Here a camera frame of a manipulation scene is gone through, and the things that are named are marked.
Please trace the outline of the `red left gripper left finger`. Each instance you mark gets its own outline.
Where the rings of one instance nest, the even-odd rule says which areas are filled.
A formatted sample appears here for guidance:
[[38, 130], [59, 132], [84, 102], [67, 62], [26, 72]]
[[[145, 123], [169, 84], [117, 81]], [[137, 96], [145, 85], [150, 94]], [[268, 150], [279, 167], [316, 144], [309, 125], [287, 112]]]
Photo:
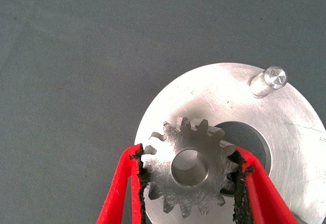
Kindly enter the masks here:
[[142, 144], [131, 146], [122, 153], [97, 223], [122, 222], [128, 181], [131, 181], [131, 222], [146, 222], [142, 153]]

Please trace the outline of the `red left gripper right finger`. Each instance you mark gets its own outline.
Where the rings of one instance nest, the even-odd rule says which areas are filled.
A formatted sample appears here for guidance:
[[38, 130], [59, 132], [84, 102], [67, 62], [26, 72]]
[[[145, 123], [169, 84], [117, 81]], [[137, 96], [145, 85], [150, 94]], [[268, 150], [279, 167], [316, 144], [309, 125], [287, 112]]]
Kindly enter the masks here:
[[258, 158], [241, 147], [230, 158], [239, 164], [231, 174], [235, 223], [298, 223]]

